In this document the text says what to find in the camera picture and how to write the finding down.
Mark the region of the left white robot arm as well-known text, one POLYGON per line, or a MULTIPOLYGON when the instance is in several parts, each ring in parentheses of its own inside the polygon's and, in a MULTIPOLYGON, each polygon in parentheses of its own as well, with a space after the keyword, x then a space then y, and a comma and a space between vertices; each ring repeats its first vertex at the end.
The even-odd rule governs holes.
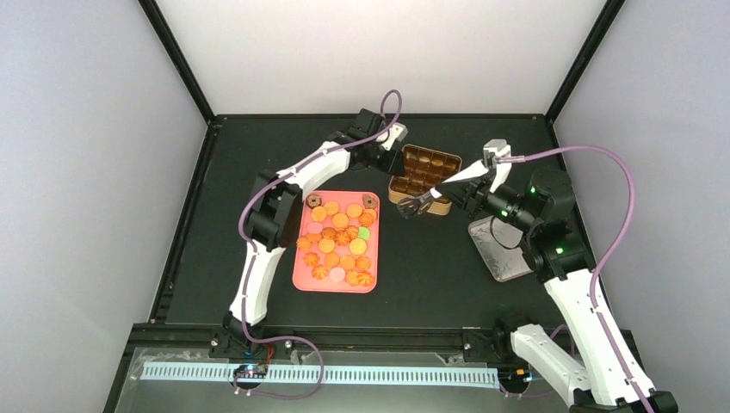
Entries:
POLYGON ((393 145, 406 134, 397 117, 386 121, 383 115, 363 109, 345 131, 328 135, 298 163, 256 175, 251 198, 238 219, 238 232, 246 243, 245 261, 225 327, 239 328, 247 342, 266 342, 253 336, 251 327, 265 319, 276 268, 299 236, 306 197, 353 165, 402 176, 404 157, 393 145))

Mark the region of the green round cookie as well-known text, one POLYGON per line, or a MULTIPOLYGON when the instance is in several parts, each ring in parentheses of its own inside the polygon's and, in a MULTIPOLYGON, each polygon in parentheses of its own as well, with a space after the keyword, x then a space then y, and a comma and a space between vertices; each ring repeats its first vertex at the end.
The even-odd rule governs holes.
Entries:
POLYGON ((363 240, 368 240, 371 236, 371 232, 367 227, 359 227, 357 236, 363 240))

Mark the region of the gold cookie tin box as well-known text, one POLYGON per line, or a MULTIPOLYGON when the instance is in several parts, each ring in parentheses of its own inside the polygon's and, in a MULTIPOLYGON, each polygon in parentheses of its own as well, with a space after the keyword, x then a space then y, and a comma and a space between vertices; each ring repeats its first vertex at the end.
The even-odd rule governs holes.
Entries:
POLYGON ((393 176, 388 199, 398 204, 405 197, 426 192, 461 171, 459 156, 417 145, 404 145, 404 176, 393 176))

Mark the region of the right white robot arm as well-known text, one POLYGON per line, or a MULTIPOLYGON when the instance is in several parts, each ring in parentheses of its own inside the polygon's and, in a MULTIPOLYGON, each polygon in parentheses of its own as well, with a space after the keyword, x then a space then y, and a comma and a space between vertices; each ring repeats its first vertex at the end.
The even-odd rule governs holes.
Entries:
POLYGON ((407 218, 446 198, 475 216, 485 213, 516 230, 523 260, 557 305, 578 355, 539 324, 506 326, 490 337, 501 360, 516 357, 533 367, 571 412, 677 412, 676 399, 656 389, 635 359, 598 286, 598 267, 580 235, 567 223, 575 203, 565 171, 538 170, 523 192, 506 185, 508 163, 477 161, 419 195, 397 204, 407 218))

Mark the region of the pink plastic tray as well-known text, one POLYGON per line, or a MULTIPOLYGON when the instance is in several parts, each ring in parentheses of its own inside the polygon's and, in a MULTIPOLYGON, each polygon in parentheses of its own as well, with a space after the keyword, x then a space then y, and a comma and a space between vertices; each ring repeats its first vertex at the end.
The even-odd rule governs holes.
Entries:
POLYGON ((322 197, 323 205, 314 209, 306 203, 300 221, 299 235, 295 239, 295 260, 292 272, 294 286, 304 292, 316 293, 369 293, 378 281, 378 255, 380 236, 380 204, 377 209, 365 209, 362 195, 372 192, 316 190, 313 193, 322 197), (320 222, 324 229, 320 236, 308 235, 306 226, 320 222), (361 255, 353 255, 349 243, 355 239, 359 227, 367 227, 371 232, 368 240, 368 251, 361 255), (330 270, 335 267, 346 271, 343 282, 332 282, 329 276, 324 280, 312 277, 312 268, 326 265, 330 270), (374 277, 370 287, 357 285, 359 272, 369 272, 374 277))

